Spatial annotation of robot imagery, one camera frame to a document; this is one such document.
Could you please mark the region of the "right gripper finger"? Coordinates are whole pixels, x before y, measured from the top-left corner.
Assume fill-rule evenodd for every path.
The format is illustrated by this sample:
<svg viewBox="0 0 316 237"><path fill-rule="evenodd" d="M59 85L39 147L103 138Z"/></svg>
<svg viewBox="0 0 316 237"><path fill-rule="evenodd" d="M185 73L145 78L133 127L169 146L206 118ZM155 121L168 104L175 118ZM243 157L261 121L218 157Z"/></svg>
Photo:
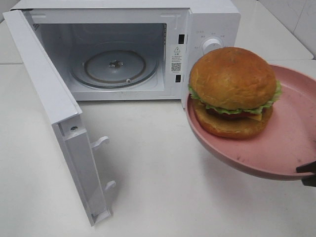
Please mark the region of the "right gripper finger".
<svg viewBox="0 0 316 237"><path fill-rule="evenodd" d="M297 173L316 173L316 161L296 167Z"/></svg>
<svg viewBox="0 0 316 237"><path fill-rule="evenodd" d="M302 184L304 186L316 187L316 176L305 177L302 179Z"/></svg>

